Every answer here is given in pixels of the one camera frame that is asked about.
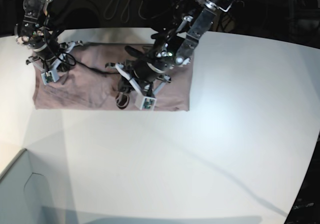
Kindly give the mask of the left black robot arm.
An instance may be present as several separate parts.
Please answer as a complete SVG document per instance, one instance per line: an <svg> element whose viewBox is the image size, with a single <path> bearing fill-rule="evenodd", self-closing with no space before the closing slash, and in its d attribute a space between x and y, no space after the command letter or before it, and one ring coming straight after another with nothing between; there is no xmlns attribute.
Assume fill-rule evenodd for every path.
<svg viewBox="0 0 320 224"><path fill-rule="evenodd" d="M134 104L139 110L154 110L157 93L172 81L168 71L189 64L216 11L227 12L234 1L181 0L175 6L171 23L152 35L154 44L150 49L139 51L126 46L125 51L135 59L114 65L121 75L115 98L117 107L126 109L134 91Z"/></svg>

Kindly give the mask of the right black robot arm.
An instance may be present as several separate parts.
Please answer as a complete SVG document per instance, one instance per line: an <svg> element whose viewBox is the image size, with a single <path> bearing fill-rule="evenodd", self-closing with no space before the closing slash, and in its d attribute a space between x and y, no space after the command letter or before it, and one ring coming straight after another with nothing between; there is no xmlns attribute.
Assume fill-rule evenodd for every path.
<svg viewBox="0 0 320 224"><path fill-rule="evenodd" d="M14 28L16 42L32 51L25 61L33 64L46 77L53 78L54 71L67 72L77 63L71 55L80 41L59 43L63 28L50 24L50 8L53 0L23 0L24 16Z"/></svg>

